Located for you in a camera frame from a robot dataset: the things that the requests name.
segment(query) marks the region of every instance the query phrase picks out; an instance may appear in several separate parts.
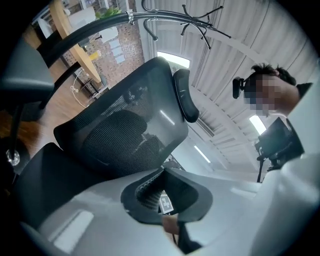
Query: brick wall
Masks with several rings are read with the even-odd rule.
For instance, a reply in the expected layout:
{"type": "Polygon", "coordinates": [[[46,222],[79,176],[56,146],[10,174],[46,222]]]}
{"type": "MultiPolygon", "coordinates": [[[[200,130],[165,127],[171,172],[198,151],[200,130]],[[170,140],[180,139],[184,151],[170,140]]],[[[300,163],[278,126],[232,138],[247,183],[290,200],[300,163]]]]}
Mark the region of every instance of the brick wall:
{"type": "MultiPolygon", "coordinates": [[[[109,0],[109,4],[112,6],[115,4],[115,1],[109,0]]],[[[131,9],[135,10],[135,1],[129,0],[129,6],[131,9]]],[[[102,56],[94,60],[93,64],[95,65],[98,73],[103,74],[106,77],[107,83],[110,85],[110,87],[115,86],[123,78],[128,76],[131,72],[136,70],[144,63],[138,24],[122,24],[117,26],[117,29],[118,36],[111,41],[116,39],[119,40],[125,61],[117,64],[116,58],[109,44],[111,41],[102,43],[101,39],[92,40],[91,44],[86,47],[89,55],[97,50],[101,51],[102,56]]],[[[63,57],[70,66],[76,61],[69,51],[66,52],[63,57]]],[[[82,72],[79,75],[79,79],[85,83],[90,78],[87,77],[84,72],[82,72]]]]}

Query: cable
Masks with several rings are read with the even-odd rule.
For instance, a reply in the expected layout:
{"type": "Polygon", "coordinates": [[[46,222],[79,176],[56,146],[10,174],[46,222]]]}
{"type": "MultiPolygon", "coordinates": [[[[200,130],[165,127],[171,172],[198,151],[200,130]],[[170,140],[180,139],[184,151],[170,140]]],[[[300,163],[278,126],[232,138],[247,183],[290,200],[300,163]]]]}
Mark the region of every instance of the cable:
{"type": "Polygon", "coordinates": [[[76,95],[75,95],[75,92],[78,93],[79,90],[75,88],[75,83],[76,83],[76,80],[78,78],[78,76],[81,74],[81,72],[84,71],[83,68],[81,68],[81,71],[76,75],[74,81],[73,81],[73,85],[70,86],[70,89],[71,89],[71,92],[73,94],[73,97],[75,98],[75,100],[82,106],[84,107],[85,109],[87,108],[86,106],[82,105],[82,103],[77,99],[76,95]]]}

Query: ceiling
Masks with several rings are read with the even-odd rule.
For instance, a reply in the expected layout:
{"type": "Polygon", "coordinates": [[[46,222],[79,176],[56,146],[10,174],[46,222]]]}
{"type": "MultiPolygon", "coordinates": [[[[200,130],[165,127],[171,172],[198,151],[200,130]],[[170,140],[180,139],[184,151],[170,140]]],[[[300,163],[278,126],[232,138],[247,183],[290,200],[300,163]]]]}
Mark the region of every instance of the ceiling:
{"type": "MultiPolygon", "coordinates": [[[[152,9],[183,12],[182,4],[193,16],[200,16],[219,6],[211,15],[215,28],[230,35],[228,38],[208,31],[211,50],[200,40],[199,32],[189,27],[185,35],[178,22],[149,22],[158,36],[155,42],[142,28],[140,35],[145,60],[157,51],[189,59],[190,92],[200,110],[201,120],[212,129],[214,137],[207,141],[219,167],[233,170],[242,166],[248,172],[259,169],[253,142],[258,132],[250,123],[254,111],[243,98],[232,97],[232,79],[246,78],[255,63],[279,65],[289,71],[298,83],[313,82],[318,78],[316,54],[313,46],[295,20],[277,3],[268,0],[147,0],[152,9]]],[[[136,0],[137,10],[141,2],[136,0]]],[[[262,118],[268,127],[275,117],[262,118]]]]}

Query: chair headrest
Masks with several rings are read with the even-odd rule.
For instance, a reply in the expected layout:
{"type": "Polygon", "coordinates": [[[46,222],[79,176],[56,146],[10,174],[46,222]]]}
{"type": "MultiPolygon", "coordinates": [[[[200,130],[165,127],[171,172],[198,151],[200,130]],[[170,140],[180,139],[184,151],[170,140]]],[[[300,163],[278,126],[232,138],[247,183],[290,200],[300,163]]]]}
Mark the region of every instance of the chair headrest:
{"type": "Polygon", "coordinates": [[[189,70],[179,69],[174,73],[173,79],[175,84],[176,96],[184,118],[189,123],[195,123],[199,118],[200,113],[190,96],[189,75],[189,70]]]}

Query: ceiling light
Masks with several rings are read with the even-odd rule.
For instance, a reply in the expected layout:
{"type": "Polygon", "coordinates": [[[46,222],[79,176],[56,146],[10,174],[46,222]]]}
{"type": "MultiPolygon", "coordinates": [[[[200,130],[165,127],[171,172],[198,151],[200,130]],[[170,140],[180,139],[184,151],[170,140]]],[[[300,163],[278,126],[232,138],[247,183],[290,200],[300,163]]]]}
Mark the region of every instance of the ceiling light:
{"type": "Polygon", "coordinates": [[[266,130],[266,127],[264,123],[261,121],[261,119],[259,118],[259,116],[257,115],[251,116],[249,120],[254,125],[254,127],[256,128],[256,130],[260,135],[266,130]]]}
{"type": "Polygon", "coordinates": [[[161,52],[161,51],[158,51],[157,54],[158,54],[158,57],[163,57],[168,62],[176,63],[176,64],[181,65],[181,66],[183,66],[183,67],[185,67],[187,69],[190,67],[190,60],[188,60],[186,58],[182,58],[182,57],[179,57],[179,56],[176,56],[176,55],[172,55],[172,54],[169,54],[169,53],[164,53],[164,52],[161,52]]]}
{"type": "Polygon", "coordinates": [[[205,156],[204,153],[201,152],[201,150],[200,150],[197,146],[194,146],[194,148],[201,154],[201,156],[203,156],[203,158],[204,158],[208,163],[211,163],[210,160],[205,156]]]}
{"type": "Polygon", "coordinates": [[[175,122],[172,121],[172,120],[170,119],[170,117],[166,115],[165,112],[163,112],[162,110],[160,110],[160,113],[161,113],[173,126],[175,125],[175,122]]]}

